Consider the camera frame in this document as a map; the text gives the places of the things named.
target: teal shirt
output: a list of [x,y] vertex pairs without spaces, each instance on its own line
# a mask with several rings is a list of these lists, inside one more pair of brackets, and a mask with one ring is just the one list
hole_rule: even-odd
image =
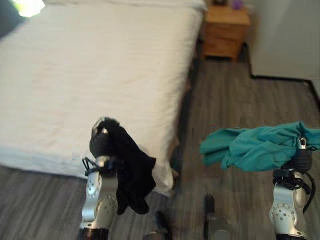
[[297,151],[297,139],[307,147],[320,148],[320,128],[306,128],[303,122],[257,128],[224,128],[207,136],[200,145],[205,165],[221,162],[244,171],[267,171],[281,167]]

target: purple object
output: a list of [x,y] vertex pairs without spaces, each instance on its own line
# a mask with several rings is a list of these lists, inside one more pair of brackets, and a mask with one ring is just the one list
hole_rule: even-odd
[[241,9],[243,5],[243,1],[242,0],[234,0],[232,3],[232,8],[233,9]]

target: wooden nightstand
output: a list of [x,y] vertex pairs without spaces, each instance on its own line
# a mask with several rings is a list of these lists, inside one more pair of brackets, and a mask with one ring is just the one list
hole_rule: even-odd
[[210,6],[205,16],[205,39],[202,58],[230,57],[235,62],[245,40],[250,19],[245,7]]

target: nightstand drawer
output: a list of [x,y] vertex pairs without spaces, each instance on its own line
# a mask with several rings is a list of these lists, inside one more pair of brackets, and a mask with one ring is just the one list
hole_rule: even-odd
[[243,38],[246,26],[234,24],[207,23],[205,37],[240,40]]
[[234,40],[210,37],[204,43],[206,55],[233,57],[237,51],[238,43]]

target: white bedsheet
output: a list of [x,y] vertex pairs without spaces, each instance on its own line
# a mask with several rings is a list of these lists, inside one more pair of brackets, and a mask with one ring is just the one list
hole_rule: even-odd
[[91,127],[108,116],[156,157],[156,190],[170,190],[201,21],[191,7],[50,5],[0,39],[0,164],[84,178]]

